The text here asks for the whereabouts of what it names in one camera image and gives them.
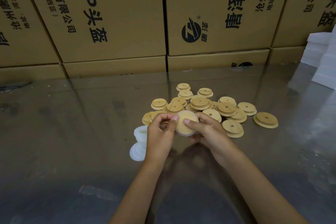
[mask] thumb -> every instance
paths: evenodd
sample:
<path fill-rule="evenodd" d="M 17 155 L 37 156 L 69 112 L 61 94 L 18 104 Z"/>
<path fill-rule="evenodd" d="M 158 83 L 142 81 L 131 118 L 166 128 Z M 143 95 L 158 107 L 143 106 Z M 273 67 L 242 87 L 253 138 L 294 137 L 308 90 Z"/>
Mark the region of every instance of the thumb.
<path fill-rule="evenodd" d="M 167 132 L 169 131 L 170 133 L 174 134 L 178 120 L 179 120 L 179 117 L 177 115 L 174 115 L 169 121 L 166 131 Z"/>
<path fill-rule="evenodd" d="M 195 122 L 195 121 L 192 121 L 192 120 L 189 120 L 189 119 L 184 119 L 183 120 L 183 123 L 193 129 L 193 130 L 196 130 L 198 132 L 201 132 L 202 134 L 204 133 L 204 130 L 205 130 L 205 127 L 206 125 L 205 124 L 201 124 L 201 123 L 198 123 L 198 122 Z"/>

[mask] cardboard box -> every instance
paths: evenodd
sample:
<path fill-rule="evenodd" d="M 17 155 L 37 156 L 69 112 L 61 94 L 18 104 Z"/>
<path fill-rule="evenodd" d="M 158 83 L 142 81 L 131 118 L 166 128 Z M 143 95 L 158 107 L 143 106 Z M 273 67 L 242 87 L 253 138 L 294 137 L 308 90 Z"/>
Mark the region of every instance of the cardboard box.
<path fill-rule="evenodd" d="M 270 48 L 267 64 L 300 62 L 305 46 Z"/>
<path fill-rule="evenodd" d="M 269 49 L 245 52 L 220 52 L 188 56 L 168 56 L 168 70 L 181 71 L 215 67 L 264 65 Z"/>
<path fill-rule="evenodd" d="M 166 72 L 165 56 L 64 63 L 70 78 Z"/>
<path fill-rule="evenodd" d="M 63 62 L 165 55 L 162 0 L 34 0 Z"/>
<path fill-rule="evenodd" d="M 169 55 L 269 48 L 285 0 L 167 0 Z"/>
<path fill-rule="evenodd" d="M 32 0 L 0 0 L 0 5 L 0 67 L 60 62 Z"/>
<path fill-rule="evenodd" d="M 305 45 L 310 33 L 331 31 L 336 0 L 286 0 L 272 47 Z"/>
<path fill-rule="evenodd" d="M 0 83 L 65 79 L 62 65 L 38 65 L 0 68 Z"/>

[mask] stainless steel table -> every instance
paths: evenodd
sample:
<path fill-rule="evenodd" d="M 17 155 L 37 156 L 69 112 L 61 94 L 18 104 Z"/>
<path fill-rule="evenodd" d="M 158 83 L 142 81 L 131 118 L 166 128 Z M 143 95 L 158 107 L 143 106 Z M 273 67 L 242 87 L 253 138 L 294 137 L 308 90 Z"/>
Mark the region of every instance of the stainless steel table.
<path fill-rule="evenodd" d="M 0 223 L 107 223 L 141 166 L 133 130 L 187 82 L 274 114 L 234 142 L 311 223 L 336 223 L 336 94 L 304 64 L 33 82 L 0 93 Z M 147 223 L 255 223 L 209 151 L 176 136 Z"/>

